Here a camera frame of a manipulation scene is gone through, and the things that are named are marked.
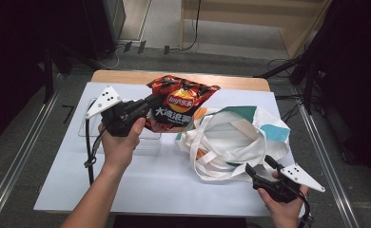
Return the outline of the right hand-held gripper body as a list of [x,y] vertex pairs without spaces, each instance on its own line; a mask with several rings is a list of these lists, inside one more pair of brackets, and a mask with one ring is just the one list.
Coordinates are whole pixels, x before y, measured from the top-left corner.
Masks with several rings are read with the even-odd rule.
[[260,177],[254,169],[251,169],[253,188],[255,190],[262,188],[273,200],[284,203],[289,203],[301,195],[301,185],[322,193],[325,191],[325,188],[297,163],[287,167],[278,165],[277,168],[279,171],[277,180],[267,180]]

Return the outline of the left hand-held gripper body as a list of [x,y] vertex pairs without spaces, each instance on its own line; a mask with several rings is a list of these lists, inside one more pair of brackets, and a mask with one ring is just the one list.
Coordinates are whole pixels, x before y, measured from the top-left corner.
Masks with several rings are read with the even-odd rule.
[[144,99],[124,102],[118,92],[108,85],[85,113],[85,118],[100,114],[102,124],[113,137],[126,137],[132,125],[145,117],[150,109],[144,108]]

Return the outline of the red and black chips bag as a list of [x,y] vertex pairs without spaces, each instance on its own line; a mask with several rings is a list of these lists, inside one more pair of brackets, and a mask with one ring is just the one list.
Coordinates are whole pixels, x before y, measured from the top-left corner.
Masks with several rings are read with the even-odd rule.
[[166,75],[148,83],[153,95],[163,100],[152,107],[146,128],[152,132],[182,132],[193,123],[196,110],[221,88]]

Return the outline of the white patterned tote bag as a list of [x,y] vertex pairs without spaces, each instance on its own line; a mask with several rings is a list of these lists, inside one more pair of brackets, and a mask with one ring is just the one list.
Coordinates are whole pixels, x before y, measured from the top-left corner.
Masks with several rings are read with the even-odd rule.
[[179,149],[203,181],[251,181],[245,168],[261,174],[272,168],[266,156],[279,160],[290,152],[290,128],[258,106],[200,108],[192,128],[176,137]]

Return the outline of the clear plastic container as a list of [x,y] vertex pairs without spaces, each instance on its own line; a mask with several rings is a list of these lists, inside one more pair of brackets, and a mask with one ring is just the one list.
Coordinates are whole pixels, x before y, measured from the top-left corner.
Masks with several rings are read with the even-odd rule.
[[[88,130],[90,137],[96,137],[99,135],[98,131],[98,125],[102,121],[102,116],[100,114],[97,114],[89,119],[88,123]],[[82,120],[82,123],[80,125],[78,135],[80,137],[86,136],[86,118]],[[161,134],[160,133],[154,133],[150,131],[149,129],[144,128],[143,132],[140,135],[140,138],[142,140],[160,140]]]

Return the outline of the person's right hand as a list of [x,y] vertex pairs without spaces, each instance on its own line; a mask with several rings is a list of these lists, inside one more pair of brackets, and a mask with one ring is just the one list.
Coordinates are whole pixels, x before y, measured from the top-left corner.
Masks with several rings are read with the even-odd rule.
[[258,194],[270,212],[275,228],[298,228],[299,214],[303,207],[302,199],[294,199],[289,203],[276,202],[262,188],[258,189]]

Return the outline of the person's left hand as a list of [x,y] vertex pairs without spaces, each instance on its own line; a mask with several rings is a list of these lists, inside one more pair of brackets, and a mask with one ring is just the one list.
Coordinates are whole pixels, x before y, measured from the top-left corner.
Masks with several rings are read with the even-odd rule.
[[131,127],[126,137],[113,137],[102,123],[98,130],[102,134],[102,145],[105,153],[103,170],[113,173],[123,173],[132,161],[133,151],[140,142],[140,135],[146,123],[145,118],[139,118]]

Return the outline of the wooden table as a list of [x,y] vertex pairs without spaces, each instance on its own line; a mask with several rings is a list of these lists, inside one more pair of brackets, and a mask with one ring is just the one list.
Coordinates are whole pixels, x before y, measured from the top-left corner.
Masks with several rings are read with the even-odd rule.
[[269,92],[268,81],[263,78],[245,78],[203,73],[179,73],[142,70],[96,70],[92,82],[146,85],[154,79],[173,75],[206,85],[216,85],[226,89],[254,90]]

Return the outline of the black metal stand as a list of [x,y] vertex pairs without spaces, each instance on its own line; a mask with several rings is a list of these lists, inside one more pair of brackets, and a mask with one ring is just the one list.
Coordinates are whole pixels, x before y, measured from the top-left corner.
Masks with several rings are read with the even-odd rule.
[[291,67],[294,67],[294,70],[289,78],[290,84],[297,86],[302,80],[305,80],[303,91],[303,107],[307,114],[311,115],[312,90],[316,74],[319,72],[318,61],[316,60],[316,54],[314,53],[313,48],[307,47],[296,58],[287,60],[282,65],[270,69],[264,74],[258,75],[258,78],[269,79],[270,77],[275,76],[282,71],[286,71]]
[[44,50],[45,98],[46,104],[54,92],[53,70],[56,66],[61,73],[69,74],[71,64],[68,60],[68,50],[59,43],[48,43]]

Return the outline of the white table sheet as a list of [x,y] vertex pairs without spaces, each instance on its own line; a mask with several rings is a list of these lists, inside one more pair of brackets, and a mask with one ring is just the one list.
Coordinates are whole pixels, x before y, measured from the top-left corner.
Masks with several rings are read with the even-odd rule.
[[[79,135],[90,102],[107,85],[88,83],[49,174],[34,204],[37,211],[71,211],[89,188],[86,139]],[[162,216],[267,217],[269,212],[250,182],[203,181],[178,149],[176,136],[142,140],[122,177],[113,213]]]

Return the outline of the black cabinet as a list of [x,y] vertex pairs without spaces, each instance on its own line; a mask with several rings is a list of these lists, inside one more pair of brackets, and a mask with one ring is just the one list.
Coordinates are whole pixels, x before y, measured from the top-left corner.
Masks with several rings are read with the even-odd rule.
[[82,0],[90,32],[91,55],[107,57],[118,45],[126,21],[123,0]]

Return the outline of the black curtain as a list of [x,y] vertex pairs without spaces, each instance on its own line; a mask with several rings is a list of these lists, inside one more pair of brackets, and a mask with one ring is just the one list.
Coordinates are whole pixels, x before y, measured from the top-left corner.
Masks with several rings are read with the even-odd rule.
[[0,0],[0,136],[48,83],[39,67],[46,54],[69,71],[67,39],[81,6],[80,0]]
[[371,169],[371,0],[333,0],[324,20],[321,88],[345,160]]

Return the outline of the metal floor rail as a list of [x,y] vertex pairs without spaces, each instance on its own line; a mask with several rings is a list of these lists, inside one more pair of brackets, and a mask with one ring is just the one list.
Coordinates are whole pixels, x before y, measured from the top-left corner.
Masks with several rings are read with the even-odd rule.
[[0,183],[0,213],[2,212],[13,186],[17,182],[20,173],[29,158],[32,148],[37,142],[37,139],[49,117],[49,114],[55,105],[57,97],[58,93],[55,92],[50,97],[49,101],[42,105],[39,114],[36,116],[33,125],[29,129],[29,133],[19,147],[17,154],[10,165],[10,168]]
[[345,228],[361,228],[353,211],[351,202],[347,197],[333,163],[328,156],[327,150],[313,117],[307,113],[303,106],[300,107],[300,114],[303,118],[303,122],[306,126],[309,137],[314,145],[319,162],[322,166],[323,174],[325,175],[329,189],[340,211]]

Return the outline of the black table frame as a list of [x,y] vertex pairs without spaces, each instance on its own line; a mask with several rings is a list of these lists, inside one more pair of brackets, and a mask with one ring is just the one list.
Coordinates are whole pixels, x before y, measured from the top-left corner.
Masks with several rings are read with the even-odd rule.
[[247,228],[244,218],[116,216],[113,228]]

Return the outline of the light wooden frame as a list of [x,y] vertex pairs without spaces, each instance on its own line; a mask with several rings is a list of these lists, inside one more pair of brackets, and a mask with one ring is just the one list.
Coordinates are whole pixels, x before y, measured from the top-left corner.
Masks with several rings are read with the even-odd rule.
[[185,19],[278,28],[290,59],[296,58],[333,0],[181,0],[180,48]]

